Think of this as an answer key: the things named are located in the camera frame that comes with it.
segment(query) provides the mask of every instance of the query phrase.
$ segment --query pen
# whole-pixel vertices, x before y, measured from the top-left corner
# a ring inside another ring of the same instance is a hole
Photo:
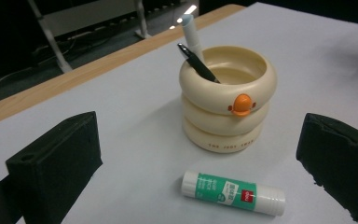
[[[182,16],[182,28],[185,34],[187,48],[193,51],[199,57],[199,59],[205,63],[202,55],[202,47],[200,44],[199,35],[197,33],[197,27],[194,22],[194,17],[191,14],[184,14]]]
[[[212,82],[220,83],[219,80],[214,76],[214,74],[209,70],[205,64],[197,57],[196,54],[191,52],[188,47],[179,43],[179,50],[182,52],[186,61],[196,70],[196,72],[203,78],[210,80]]]

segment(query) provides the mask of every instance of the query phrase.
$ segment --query cream pen holder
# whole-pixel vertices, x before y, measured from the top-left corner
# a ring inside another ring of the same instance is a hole
[[[246,149],[261,133],[277,86],[275,70],[260,54],[240,47],[214,47],[203,56],[220,84],[183,63],[179,81],[185,133],[199,147],[214,152]]]

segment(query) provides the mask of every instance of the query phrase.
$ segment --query black pen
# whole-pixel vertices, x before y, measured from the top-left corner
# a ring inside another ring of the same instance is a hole
[[[214,74],[205,66],[205,64],[197,57],[197,55],[193,52],[191,52],[190,49],[188,49],[183,44],[178,44],[179,50],[182,52],[183,56],[185,57],[186,61],[196,70],[196,72],[200,75],[200,77],[203,77],[207,80],[210,80],[212,82],[220,83],[219,80],[214,76]]]

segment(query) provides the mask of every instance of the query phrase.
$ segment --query wooden table edge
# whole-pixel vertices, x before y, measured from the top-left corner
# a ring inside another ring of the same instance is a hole
[[[202,29],[242,9],[244,9],[242,6],[226,5],[197,17],[195,22],[198,29]],[[175,29],[164,31],[151,38],[113,52],[94,62],[87,63],[71,72],[43,82],[28,90],[9,96],[0,101],[0,120],[20,113],[65,91],[69,91],[73,87],[96,78],[182,36],[182,28],[178,26]]]

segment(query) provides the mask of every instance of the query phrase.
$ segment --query glue stick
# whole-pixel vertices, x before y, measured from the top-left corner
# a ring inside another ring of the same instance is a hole
[[[272,216],[281,216],[285,204],[281,189],[192,171],[183,177],[182,194]]]

